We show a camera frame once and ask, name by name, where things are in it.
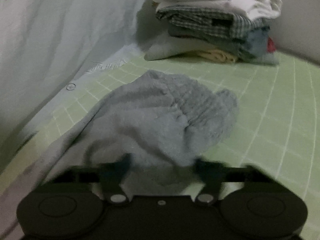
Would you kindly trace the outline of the blue folded jeans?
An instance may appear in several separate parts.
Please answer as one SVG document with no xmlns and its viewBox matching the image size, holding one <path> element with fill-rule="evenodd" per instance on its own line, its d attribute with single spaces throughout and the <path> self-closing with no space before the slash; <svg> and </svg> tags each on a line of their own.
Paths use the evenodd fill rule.
<svg viewBox="0 0 320 240">
<path fill-rule="evenodd" d="M 207 35 L 184 27 L 169 24 L 168 33 L 176 38 L 196 38 L 208 42 L 225 52 L 229 52 L 242 60 L 250 61 L 268 54 L 269 27 L 249 31 L 243 38 L 221 38 Z"/>
</svg>

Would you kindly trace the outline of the light blue carrot-print quilt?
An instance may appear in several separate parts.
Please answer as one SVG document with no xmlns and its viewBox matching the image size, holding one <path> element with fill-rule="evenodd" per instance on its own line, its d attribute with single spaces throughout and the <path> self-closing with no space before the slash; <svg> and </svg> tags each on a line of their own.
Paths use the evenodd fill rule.
<svg viewBox="0 0 320 240">
<path fill-rule="evenodd" d="M 145 41 L 148 0 L 1 0 L 1 168 L 30 121 L 92 61 Z"/>
</svg>

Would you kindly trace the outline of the grey sweatpants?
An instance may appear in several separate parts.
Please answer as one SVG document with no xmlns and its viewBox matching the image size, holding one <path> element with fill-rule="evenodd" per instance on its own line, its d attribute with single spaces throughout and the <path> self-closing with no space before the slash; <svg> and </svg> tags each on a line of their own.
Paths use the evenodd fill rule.
<svg viewBox="0 0 320 240">
<path fill-rule="evenodd" d="M 124 192 L 182 192 L 195 179 L 190 168 L 227 138 L 239 111 L 230 90 L 212 92 L 196 80 L 155 70 L 108 93 L 53 142 L 1 195 L 1 239 L 17 225 L 16 208 L 35 187 L 71 166 L 93 167 L 131 154 Z"/>
</svg>

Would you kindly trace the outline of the checkered folded shirt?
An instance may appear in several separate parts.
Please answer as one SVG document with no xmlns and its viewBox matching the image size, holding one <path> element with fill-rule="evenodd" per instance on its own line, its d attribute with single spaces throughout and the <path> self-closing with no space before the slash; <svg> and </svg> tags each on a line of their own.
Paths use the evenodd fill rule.
<svg viewBox="0 0 320 240">
<path fill-rule="evenodd" d="M 224 12 L 211 8 L 192 6 L 169 6 L 158 9 L 156 17 L 159 20 L 166 19 L 177 27 L 200 31 L 209 36 L 219 38 L 244 38 L 250 31 L 268 27 L 269 18 L 257 18 L 250 20 L 239 14 Z"/>
</svg>

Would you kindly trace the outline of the yellow folded garment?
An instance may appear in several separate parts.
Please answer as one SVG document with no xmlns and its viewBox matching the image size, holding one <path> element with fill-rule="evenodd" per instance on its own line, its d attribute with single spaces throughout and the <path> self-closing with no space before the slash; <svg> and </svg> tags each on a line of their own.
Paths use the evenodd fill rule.
<svg viewBox="0 0 320 240">
<path fill-rule="evenodd" d="M 219 49 L 190 51 L 186 55 L 201 57 L 215 63 L 236 63 L 238 61 L 237 56 Z"/>
</svg>

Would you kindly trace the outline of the green grid mat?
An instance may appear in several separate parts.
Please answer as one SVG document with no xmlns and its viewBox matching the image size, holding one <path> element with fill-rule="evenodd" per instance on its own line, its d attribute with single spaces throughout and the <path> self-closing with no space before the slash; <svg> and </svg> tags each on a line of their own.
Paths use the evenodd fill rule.
<svg viewBox="0 0 320 240">
<path fill-rule="evenodd" d="M 214 64 L 193 57 L 150 62 L 136 57 L 118 66 L 95 67 L 67 86 L 49 120 L 1 175 L 1 190 L 104 95 L 154 69 L 187 75 L 213 91 L 235 92 L 240 107 L 236 126 L 206 157 L 232 166 L 255 164 L 278 179 L 308 206 L 303 238 L 319 239 L 319 67 L 280 52 L 276 58 L 275 67 Z"/>
</svg>

